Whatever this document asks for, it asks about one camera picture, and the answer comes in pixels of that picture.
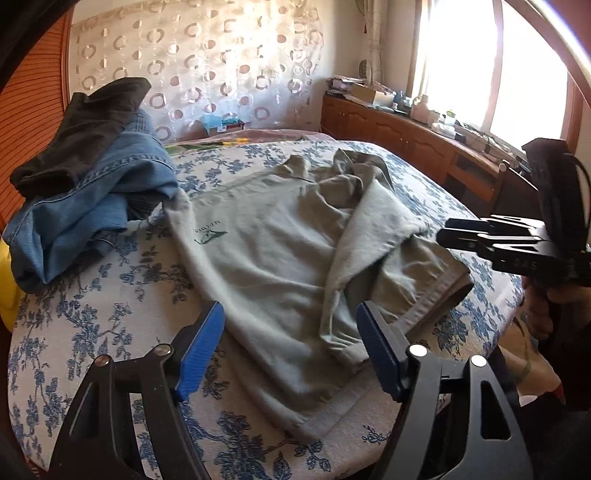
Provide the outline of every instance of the wooden cabinet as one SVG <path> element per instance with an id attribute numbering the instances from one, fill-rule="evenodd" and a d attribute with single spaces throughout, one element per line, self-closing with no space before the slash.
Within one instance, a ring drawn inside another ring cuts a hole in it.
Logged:
<path id="1" fill-rule="evenodd" d="M 337 140 L 372 142 L 384 147 L 439 185 L 452 179 L 484 204 L 499 188 L 499 168 L 479 152 L 441 137 L 409 118 L 325 96 L 321 129 Z"/>
<path id="2" fill-rule="evenodd" d="M 337 140 L 345 139 L 347 128 L 346 109 L 338 102 L 324 102 L 322 105 L 322 119 L 320 120 L 323 133 Z"/>
<path id="3" fill-rule="evenodd" d="M 405 151 L 404 159 L 427 177 L 443 184 L 455 150 L 436 134 L 416 131 Z"/>
<path id="4" fill-rule="evenodd" d="M 374 124 L 373 142 L 380 147 L 405 158 L 408 149 L 410 133 L 404 125 L 389 119 L 379 119 Z"/>
<path id="5" fill-rule="evenodd" d="M 357 140 L 360 142 L 372 141 L 372 120 L 361 107 L 359 110 L 350 110 L 347 116 L 347 127 L 345 131 L 345 138 L 347 140 Z"/>

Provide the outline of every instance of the yellow object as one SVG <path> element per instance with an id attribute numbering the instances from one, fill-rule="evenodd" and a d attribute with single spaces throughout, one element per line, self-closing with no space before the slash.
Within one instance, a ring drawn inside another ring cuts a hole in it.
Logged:
<path id="1" fill-rule="evenodd" d="M 232 140 L 222 141 L 222 146 L 231 147 L 233 145 L 241 145 L 244 143 L 248 143 L 247 138 L 233 138 Z"/>
<path id="2" fill-rule="evenodd" d="M 10 269 L 10 250 L 0 238 L 0 317 L 9 332 L 14 328 L 18 307 L 24 292 L 18 288 Z"/>

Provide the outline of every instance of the metal bolt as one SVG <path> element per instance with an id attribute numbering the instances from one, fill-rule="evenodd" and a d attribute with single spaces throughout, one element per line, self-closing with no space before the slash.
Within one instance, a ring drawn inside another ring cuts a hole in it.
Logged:
<path id="1" fill-rule="evenodd" d="M 97 367 L 104 367 L 106 364 L 109 363 L 109 361 L 110 361 L 109 355 L 99 355 L 95 359 L 95 365 Z"/>
<path id="2" fill-rule="evenodd" d="M 173 350 L 170 348 L 170 345 L 167 343 L 161 343 L 160 345 L 156 345 L 154 347 L 154 353 L 158 356 L 165 356 L 168 355 Z"/>
<path id="3" fill-rule="evenodd" d="M 427 355 L 427 349 L 420 343 L 414 343 L 408 347 L 408 351 L 414 356 L 425 356 Z"/>
<path id="4" fill-rule="evenodd" d="M 477 367 L 484 367 L 486 365 L 486 358 L 482 355 L 472 355 L 470 357 L 470 362 L 472 362 Z"/>

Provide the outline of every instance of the bed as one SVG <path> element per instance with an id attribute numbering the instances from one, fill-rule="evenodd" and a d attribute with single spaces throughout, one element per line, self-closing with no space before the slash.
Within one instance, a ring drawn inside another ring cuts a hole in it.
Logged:
<path id="1" fill-rule="evenodd" d="M 195 196 L 282 163 L 290 154 L 314 164 L 331 161 L 338 148 L 384 158 L 397 195 L 430 220 L 431 237 L 451 216 L 473 217 L 441 187 L 372 144 L 290 141 L 206 151 L 185 144 L 172 151 L 180 186 Z M 488 353 L 521 299 L 519 278 L 493 272 L 470 253 L 454 254 L 469 266 L 475 286 L 446 317 L 419 326 L 414 337 L 443 357 Z M 27 456 L 49 466 L 69 402 L 97 355 L 120 360 L 145 355 L 192 323 L 198 302 L 160 208 L 149 220 L 130 222 L 107 257 L 62 277 L 41 294 L 28 295 L 8 360 L 11 422 Z M 250 402 L 224 348 L 222 338 L 200 389 L 183 405 L 195 448 L 213 479 L 333 479 L 377 460 L 398 411 L 377 380 L 325 438 L 304 444 L 275 428 Z M 140 398 L 132 398 L 132 410 L 146 473 L 157 477 Z"/>

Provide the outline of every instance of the blue gripper pad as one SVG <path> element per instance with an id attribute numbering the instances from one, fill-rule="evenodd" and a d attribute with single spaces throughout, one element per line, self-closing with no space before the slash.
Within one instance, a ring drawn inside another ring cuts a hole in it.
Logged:
<path id="1" fill-rule="evenodd" d="M 179 377 L 173 388 L 177 401 L 185 401 L 199 388 L 205 369 L 219 343 L 224 328 L 224 311 L 218 302 L 207 312 L 204 306 L 202 315 L 193 324 L 183 327 L 172 341 L 174 354 L 179 354 Z"/>
<path id="2" fill-rule="evenodd" d="M 357 306 L 356 320 L 357 330 L 368 351 L 382 390 L 390 394 L 394 400 L 399 400 L 407 391 L 402 381 L 406 365 L 401 365 L 401 361 L 406 358 L 404 349 L 408 346 L 408 341 L 402 332 L 401 338 L 396 338 L 371 301 L 364 301 Z"/>

